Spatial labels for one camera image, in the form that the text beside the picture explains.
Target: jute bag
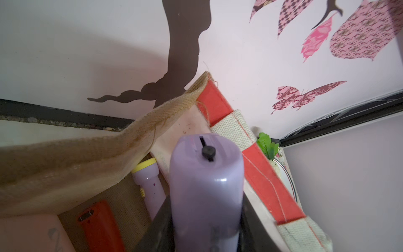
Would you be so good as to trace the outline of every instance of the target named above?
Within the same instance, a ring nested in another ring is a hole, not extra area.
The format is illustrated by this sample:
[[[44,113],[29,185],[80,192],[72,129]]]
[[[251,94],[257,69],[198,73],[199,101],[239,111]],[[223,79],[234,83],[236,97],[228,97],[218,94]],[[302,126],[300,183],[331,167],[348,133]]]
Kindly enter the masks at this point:
[[[121,181],[196,101],[205,72],[183,95],[119,134],[0,148],[0,217],[60,214]]]

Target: black switch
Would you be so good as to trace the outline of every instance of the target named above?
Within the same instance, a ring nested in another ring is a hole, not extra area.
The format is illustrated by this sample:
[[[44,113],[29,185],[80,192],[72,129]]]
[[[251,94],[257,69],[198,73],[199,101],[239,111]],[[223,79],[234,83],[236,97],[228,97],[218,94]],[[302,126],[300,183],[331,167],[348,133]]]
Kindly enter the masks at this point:
[[[213,157],[216,155],[216,149],[213,146],[206,145],[201,150],[201,154],[203,155],[203,157],[212,162],[214,161]]]

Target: red fabric strip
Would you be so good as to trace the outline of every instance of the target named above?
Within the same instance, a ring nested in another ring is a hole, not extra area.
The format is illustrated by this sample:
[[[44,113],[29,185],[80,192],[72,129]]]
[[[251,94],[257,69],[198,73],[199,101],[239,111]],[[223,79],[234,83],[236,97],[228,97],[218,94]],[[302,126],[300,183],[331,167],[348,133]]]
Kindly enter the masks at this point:
[[[242,152],[245,178],[273,215],[277,224],[305,217],[301,208],[277,177],[269,161],[254,143]]]
[[[210,127],[234,111],[211,80],[208,81],[197,101],[201,113],[210,120]]]
[[[210,126],[233,112],[227,100],[211,80],[197,99],[197,106],[204,117],[210,121]],[[257,144],[253,144],[242,153],[245,163],[245,178],[277,223],[283,224],[304,218],[305,214],[277,177]]]

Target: artificial plant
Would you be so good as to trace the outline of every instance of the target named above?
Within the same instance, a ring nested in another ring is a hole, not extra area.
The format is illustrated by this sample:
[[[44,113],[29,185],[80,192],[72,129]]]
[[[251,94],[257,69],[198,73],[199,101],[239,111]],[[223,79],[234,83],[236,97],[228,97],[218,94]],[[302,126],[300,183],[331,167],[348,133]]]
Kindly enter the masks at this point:
[[[258,146],[269,160],[273,160],[278,153],[278,144],[273,143],[266,133],[259,133]]]

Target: cream woven strap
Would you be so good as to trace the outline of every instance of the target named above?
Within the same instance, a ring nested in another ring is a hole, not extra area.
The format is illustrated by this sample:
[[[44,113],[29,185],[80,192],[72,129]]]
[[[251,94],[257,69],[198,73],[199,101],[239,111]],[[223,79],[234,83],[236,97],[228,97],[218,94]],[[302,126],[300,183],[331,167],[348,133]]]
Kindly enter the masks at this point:
[[[277,230],[291,252],[333,251],[330,237],[310,217],[278,225]]]
[[[235,110],[224,117],[210,130],[233,141],[241,151],[246,150],[256,142],[256,136],[246,124],[239,110]]]

